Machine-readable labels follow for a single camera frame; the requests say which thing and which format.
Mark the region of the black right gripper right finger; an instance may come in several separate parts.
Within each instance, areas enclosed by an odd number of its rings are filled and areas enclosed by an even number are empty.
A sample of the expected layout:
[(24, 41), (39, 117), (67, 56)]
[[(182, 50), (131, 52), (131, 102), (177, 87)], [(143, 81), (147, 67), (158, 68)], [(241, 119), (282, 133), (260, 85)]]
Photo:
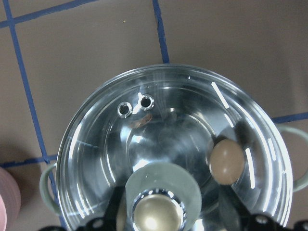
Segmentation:
[(227, 231), (254, 231), (252, 214), (229, 185), (219, 185), (219, 216)]

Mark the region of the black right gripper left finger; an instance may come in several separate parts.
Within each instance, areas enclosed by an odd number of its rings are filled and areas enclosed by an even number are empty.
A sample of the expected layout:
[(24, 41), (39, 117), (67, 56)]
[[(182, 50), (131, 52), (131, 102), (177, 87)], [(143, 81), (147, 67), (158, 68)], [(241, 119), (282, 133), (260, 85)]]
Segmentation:
[(114, 188), (109, 204), (103, 216), (103, 231), (124, 231), (126, 226), (125, 187)]

